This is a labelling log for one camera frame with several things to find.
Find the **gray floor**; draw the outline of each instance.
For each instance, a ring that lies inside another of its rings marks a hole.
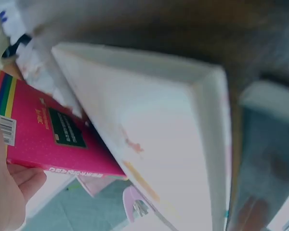
[[[23,231],[111,231],[126,223],[122,193],[130,184],[117,180],[92,198],[75,180],[28,220]]]

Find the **barcode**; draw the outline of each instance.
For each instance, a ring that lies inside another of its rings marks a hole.
[[[4,142],[8,145],[14,146],[16,120],[0,115],[0,129],[3,133]]]

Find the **finger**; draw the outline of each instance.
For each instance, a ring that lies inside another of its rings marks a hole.
[[[24,195],[25,203],[27,203],[32,196],[43,186],[46,181],[46,174],[39,172],[35,174],[31,179],[24,182],[19,186],[20,191]]]
[[[44,173],[40,168],[25,168],[24,170],[12,174],[11,176],[14,178],[15,183],[19,186],[41,172]]]
[[[11,175],[28,169],[27,167],[20,166],[20,165],[14,165],[14,164],[8,164],[7,168],[8,168],[8,171]]]

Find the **pink book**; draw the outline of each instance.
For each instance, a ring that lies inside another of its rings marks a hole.
[[[77,176],[126,178],[94,128],[51,96],[4,72],[0,128],[8,163]]]

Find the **person's hand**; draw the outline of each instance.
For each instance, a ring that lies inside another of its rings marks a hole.
[[[28,200],[46,181],[42,169],[7,165],[0,130],[0,231],[15,230],[25,219]]]

